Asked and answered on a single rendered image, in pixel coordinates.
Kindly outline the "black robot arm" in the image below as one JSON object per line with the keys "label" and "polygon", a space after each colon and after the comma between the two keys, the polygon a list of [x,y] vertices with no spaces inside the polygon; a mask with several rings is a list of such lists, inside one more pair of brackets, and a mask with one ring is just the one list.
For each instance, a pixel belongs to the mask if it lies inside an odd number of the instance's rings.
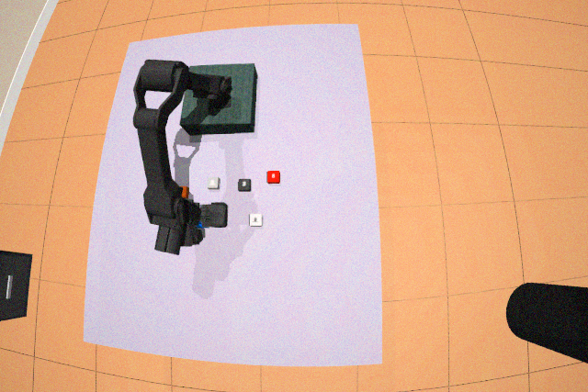
{"label": "black robot arm", "polygon": [[[138,130],[143,168],[147,179],[144,206],[150,224],[158,225],[154,249],[180,254],[181,246],[191,247],[203,240],[198,220],[185,223],[191,216],[190,203],[182,198],[183,187],[172,178],[165,127],[168,117],[181,103],[185,91],[193,97],[209,99],[209,109],[231,106],[230,76],[197,74],[180,61],[146,60],[140,68],[133,93],[136,109],[133,126]],[[146,91],[170,92],[156,108],[147,108]]]}

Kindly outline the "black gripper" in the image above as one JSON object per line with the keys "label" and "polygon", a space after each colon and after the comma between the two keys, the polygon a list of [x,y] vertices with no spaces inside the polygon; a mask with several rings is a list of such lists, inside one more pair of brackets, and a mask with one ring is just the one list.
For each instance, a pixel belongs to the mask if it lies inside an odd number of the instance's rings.
{"label": "black gripper", "polygon": [[[228,223],[228,205],[225,202],[211,202],[210,205],[199,207],[193,199],[186,199],[191,205],[191,216],[185,223],[201,222],[202,227],[225,228]],[[201,211],[202,210],[202,211]]]}

